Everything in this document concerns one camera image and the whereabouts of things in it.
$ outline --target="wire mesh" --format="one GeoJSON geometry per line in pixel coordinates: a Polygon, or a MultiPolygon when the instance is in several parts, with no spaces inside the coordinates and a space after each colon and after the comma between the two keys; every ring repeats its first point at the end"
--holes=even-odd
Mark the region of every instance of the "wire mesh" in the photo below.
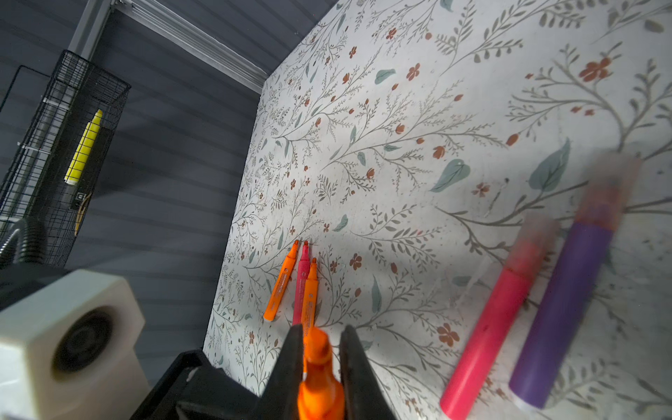
{"type": "Polygon", "coordinates": [[[37,217],[47,232],[45,263],[65,265],[129,89],[95,64],[63,51],[0,188],[0,237],[15,221],[37,217]],[[68,171],[73,157],[76,179],[68,171]]]}

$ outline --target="pink marker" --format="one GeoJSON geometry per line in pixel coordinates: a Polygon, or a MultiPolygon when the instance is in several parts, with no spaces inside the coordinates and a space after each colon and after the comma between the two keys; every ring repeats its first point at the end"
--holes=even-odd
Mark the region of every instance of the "pink marker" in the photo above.
{"type": "Polygon", "coordinates": [[[294,295],[294,318],[292,325],[301,323],[301,309],[303,308],[303,291],[306,288],[306,278],[310,272],[310,257],[308,254],[308,241],[303,242],[303,250],[301,250],[301,260],[298,262],[297,276],[296,276],[296,295],[294,295]]]}
{"type": "Polygon", "coordinates": [[[543,214],[529,212],[525,217],[497,284],[439,402],[450,420],[465,420],[469,415],[544,257],[553,246],[557,229],[558,223],[543,214]]]}

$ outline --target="gray wall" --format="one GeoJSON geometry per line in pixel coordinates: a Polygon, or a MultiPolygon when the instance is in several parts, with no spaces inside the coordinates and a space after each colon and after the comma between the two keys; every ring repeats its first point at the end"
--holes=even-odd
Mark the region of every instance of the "gray wall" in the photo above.
{"type": "Polygon", "coordinates": [[[203,346],[259,96],[121,13],[93,61],[132,87],[67,267],[128,279],[154,382],[203,346]]]}
{"type": "MultiPolygon", "coordinates": [[[[51,74],[61,50],[67,48],[86,2],[82,0],[0,1],[0,96],[4,96],[19,65],[51,74]]],[[[48,79],[19,74],[0,113],[0,174],[4,177],[24,138],[48,79]]]]}
{"type": "MultiPolygon", "coordinates": [[[[20,64],[50,73],[85,0],[0,1],[0,95],[20,64]]],[[[165,0],[269,74],[334,0],[165,0]]],[[[93,59],[132,85],[68,261],[123,275],[153,383],[203,344],[259,96],[121,13],[93,59]]],[[[46,79],[22,74],[0,114],[4,174],[46,79]]]]}

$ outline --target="floral tablecloth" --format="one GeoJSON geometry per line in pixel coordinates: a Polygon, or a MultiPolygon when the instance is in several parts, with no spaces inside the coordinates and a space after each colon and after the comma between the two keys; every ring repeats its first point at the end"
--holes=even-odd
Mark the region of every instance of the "floral tablecloth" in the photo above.
{"type": "Polygon", "coordinates": [[[261,394],[294,282],[316,324],[352,324],[400,419],[438,400],[528,210],[562,222],[475,419],[672,418],[672,3],[342,0],[266,81],[204,349],[261,394]],[[507,383],[604,151],[644,160],[581,330],[540,413],[507,383]]]}

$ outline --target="white robot part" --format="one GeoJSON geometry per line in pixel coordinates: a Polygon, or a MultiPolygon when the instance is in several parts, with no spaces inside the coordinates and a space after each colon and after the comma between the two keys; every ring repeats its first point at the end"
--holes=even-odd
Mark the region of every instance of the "white robot part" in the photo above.
{"type": "Polygon", "coordinates": [[[149,392],[128,282],[73,271],[0,312],[0,419],[127,420],[149,392]]]}

